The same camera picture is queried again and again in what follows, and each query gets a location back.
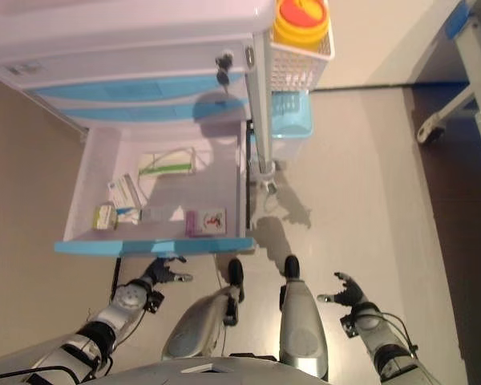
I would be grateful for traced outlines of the robot left hand black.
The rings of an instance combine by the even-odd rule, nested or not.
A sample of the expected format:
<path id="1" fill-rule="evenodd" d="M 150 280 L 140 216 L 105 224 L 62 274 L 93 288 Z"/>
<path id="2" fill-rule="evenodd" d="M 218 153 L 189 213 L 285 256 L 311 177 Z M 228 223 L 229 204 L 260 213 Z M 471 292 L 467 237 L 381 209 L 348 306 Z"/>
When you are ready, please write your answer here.
<path id="1" fill-rule="evenodd" d="M 140 277 L 140 286 L 146 291 L 151 291 L 157 284 L 169 282 L 191 282 L 193 276 L 186 273 L 171 271 L 168 263 L 175 258 L 156 258 L 145 269 Z"/>

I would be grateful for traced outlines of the robot right hand black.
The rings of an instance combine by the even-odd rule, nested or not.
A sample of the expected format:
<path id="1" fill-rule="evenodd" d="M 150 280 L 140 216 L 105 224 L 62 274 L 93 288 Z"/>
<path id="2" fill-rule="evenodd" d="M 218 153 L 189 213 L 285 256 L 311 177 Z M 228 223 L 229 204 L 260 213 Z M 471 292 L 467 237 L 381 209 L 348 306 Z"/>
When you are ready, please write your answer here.
<path id="1" fill-rule="evenodd" d="M 353 307 L 365 298 L 364 292 L 350 275 L 343 272 L 335 272 L 333 275 L 342 282 L 343 290 L 336 294 L 319 294 L 316 297 L 319 302 Z"/>

